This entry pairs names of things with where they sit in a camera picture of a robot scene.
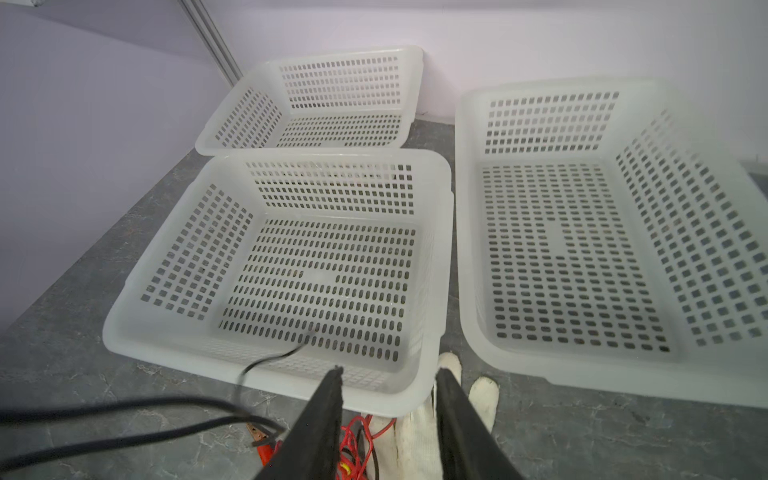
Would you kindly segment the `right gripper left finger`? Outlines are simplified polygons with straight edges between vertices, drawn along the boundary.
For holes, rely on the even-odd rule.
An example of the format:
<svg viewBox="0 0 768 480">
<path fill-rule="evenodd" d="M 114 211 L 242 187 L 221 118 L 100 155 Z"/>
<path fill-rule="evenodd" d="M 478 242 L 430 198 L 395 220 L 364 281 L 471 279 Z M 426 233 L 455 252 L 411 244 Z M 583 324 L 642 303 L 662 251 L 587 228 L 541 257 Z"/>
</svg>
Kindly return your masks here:
<svg viewBox="0 0 768 480">
<path fill-rule="evenodd" d="M 335 478 L 340 458 L 342 373 L 336 367 L 325 375 L 257 480 Z"/>
</svg>

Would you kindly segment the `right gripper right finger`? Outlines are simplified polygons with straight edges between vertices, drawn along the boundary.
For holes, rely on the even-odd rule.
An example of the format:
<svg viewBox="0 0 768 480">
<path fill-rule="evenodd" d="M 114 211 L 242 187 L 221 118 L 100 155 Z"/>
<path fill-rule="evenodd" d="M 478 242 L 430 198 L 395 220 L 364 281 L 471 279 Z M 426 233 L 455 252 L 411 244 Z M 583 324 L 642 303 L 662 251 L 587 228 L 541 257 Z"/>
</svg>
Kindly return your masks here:
<svg viewBox="0 0 768 480">
<path fill-rule="evenodd" d="M 520 480 L 522 475 L 494 441 L 453 373 L 440 369 L 435 380 L 443 478 Z"/>
</svg>

